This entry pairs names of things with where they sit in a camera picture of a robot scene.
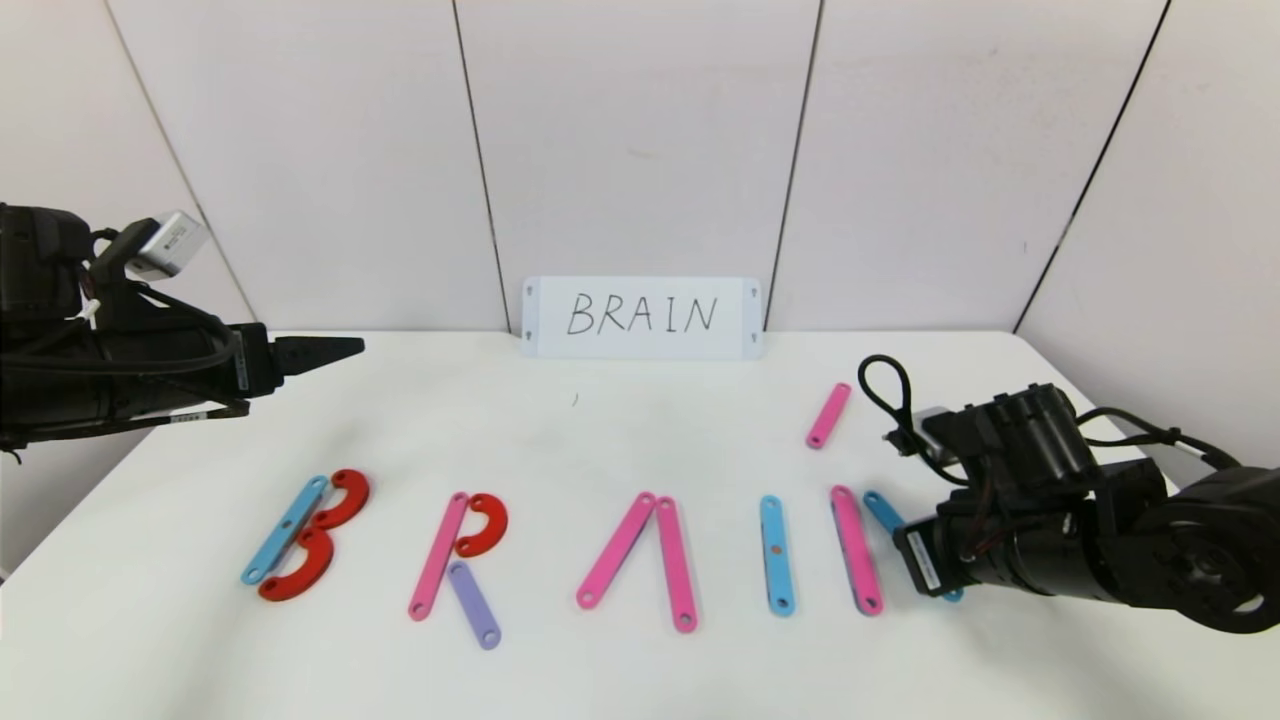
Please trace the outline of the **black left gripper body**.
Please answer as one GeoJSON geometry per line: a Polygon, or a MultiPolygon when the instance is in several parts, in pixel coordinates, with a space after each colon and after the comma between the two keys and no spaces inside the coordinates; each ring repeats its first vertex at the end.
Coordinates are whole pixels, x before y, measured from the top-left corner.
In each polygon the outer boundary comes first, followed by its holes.
{"type": "Polygon", "coordinates": [[[212,406],[210,419],[246,416],[251,400],[274,393],[283,375],[262,324],[229,324],[227,331],[236,337],[236,351],[215,366],[180,374],[113,377],[111,416],[172,415],[204,405],[212,406]]]}

